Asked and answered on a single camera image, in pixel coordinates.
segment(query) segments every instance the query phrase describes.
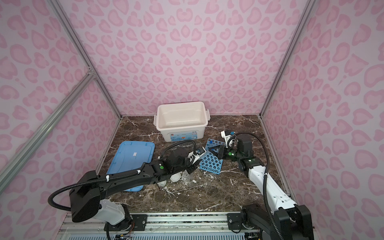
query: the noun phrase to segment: white plastic storage box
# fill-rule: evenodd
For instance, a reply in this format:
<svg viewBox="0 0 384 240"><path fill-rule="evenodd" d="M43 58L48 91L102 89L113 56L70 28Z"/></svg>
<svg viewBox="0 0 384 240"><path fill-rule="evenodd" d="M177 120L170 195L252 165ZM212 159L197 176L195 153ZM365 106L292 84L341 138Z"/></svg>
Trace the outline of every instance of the white plastic storage box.
<svg viewBox="0 0 384 240"><path fill-rule="evenodd" d="M203 102L163 104L157 108L153 124L166 142L199 139L211 119Z"/></svg>

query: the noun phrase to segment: wire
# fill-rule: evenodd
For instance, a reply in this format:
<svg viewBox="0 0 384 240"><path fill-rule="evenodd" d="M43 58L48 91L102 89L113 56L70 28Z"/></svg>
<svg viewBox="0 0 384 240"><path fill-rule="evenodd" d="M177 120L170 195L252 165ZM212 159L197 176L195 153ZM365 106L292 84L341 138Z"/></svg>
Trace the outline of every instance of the wire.
<svg viewBox="0 0 384 240"><path fill-rule="evenodd" d="M241 223L240 224L240 230L238 231L238 232L235 232L233 229L232 229L232 225L234 224L234 223ZM241 221L235 221L235 222L232 222L231 223L231 231L233 232L233 233L235 233L235 234L238 234L238 233L240 233L241 232L241 226L243 225L243 221L241 220Z"/></svg>
<svg viewBox="0 0 384 240"><path fill-rule="evenodd" d="M132 227L131 227L131 230L129 230L129 237L131 237L131 232L132 232L133 228L135 228L135 222L134 221L132 221Z"/></svg>
<svg viewBox="0 0 384 240"><path fill-rule="evenodd" d="M172 144L171 146L167 147L167 148L161 153L161 155L160 155L160 159L163 158L163 156L164 156L164 154L165 154L166 151L170 150L171 148L173 148L173 147L175 147L175 146L178 146L178 145L180 145L180 144L186 143L186 142L191 142L191 143L193 144L193 152L194 152L194 154L195 154L195 153L196 153L196 143L195 143L195 141L193 141L193 140L184 140L184 141L177 142L177 143Z"/></svg>
<svg viewBox="0 0 384 240"><path fill-rule="evenodd" d="M107 239L108 240L111 240L111 236L109 235L109 225L110 225L110 223L109 222L105 222L105 224L106 224L106 232L107 232Z"/></svg>
<svg viewBox="0 0 384 240"><path fill-rule="evenodd" d="M228 139L228 142L227 142L227 148L229 148L230 150L233 148L233 146L235 145L235 143L233 143L232 146L229 146L229 144L230 144L231 141L234 140L235 138L236 138L236 135L234 134L234 135L232 135L232 137L230 137L230 138Z"/></svg>
<svg viewBox="0 0 384 240"><path fill-rule="evenodd" d="M264 153L265 153L265 157L266 157L266 167L265 167L265 174L264 174L264 180L263 180L263 200L264 200L264 205L265 205L265 208L266 208L266 211L267 211L267 214L268 214L269 221L271 222L272 226L274 227L274 229L275 229L277 235L279 236L280 240L284 240L283 235L281 234L280 229L277 227L276 222L275 222L275 220L273 218L272 210L269 207L268 197L267 197L267 194L266 194L266 184L267 184L268 170L269 170L269 165L270 165L268 151L267 151L263 141L261 140L261 138L259 138L257 135L255 135L253 133L250 133L250 132L240 132L240 133L237 133L236 135L240 135L240 134L249 134L249 135L253 136L254 138L256 138L260 142L260 144L262 145L262 147L264 149ZM235 139L235 138L236 137L232 136L229 139L229 141L227 143L227 146L229 146L229 142L232 139Z"/></svg>
<svg viewBox="0 0 384 240"><path fill-rule="evenodd" d="M259 232L259 239L260 240L263 240L263 230L261 229L260 232Z"/></svg>

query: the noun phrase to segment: box label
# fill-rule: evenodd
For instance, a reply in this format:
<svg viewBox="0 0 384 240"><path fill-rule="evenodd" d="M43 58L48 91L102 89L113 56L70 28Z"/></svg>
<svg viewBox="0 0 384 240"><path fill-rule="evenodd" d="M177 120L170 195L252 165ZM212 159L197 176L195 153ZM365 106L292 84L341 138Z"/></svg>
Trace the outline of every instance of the box label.
<svg viewBox="0 0 384 240"><path fill-rule="evenodd" d="M197 131L170 133L170 140L172 142L190 140L190 139L197 139Z"/></svg>

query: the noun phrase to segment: box handle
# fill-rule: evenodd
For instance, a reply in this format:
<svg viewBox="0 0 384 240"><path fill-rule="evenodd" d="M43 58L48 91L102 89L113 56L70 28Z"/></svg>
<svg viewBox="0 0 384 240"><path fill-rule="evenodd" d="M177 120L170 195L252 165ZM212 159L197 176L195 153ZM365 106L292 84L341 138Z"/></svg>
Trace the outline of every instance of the box handle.
<svg viewBox="0 0 384 240"><path fill-rule="evenodd" d="M211 115L209 115L209 109L207 109L205 112L207 113L207 119L208 119L208 121L211 120Z"/></svg>

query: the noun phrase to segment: metal mounting plate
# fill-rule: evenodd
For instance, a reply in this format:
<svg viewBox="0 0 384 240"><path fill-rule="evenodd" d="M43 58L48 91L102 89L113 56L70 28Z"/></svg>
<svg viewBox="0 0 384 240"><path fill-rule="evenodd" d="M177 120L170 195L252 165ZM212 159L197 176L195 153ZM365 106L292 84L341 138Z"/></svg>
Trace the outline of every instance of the metal mounting plate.
<svg viewBox="0 0 384 240"><path fill-rule="evenodd" d="M133 231L144 231L147 225L147 214L131 214L131 217L135 222Z"/></svg>
<svg viewBox="0 0 384 240"><path fill-rule="evenodd" d="M246 229L243 227L241 214L227 214L227 222L229 230Z"/></svg>

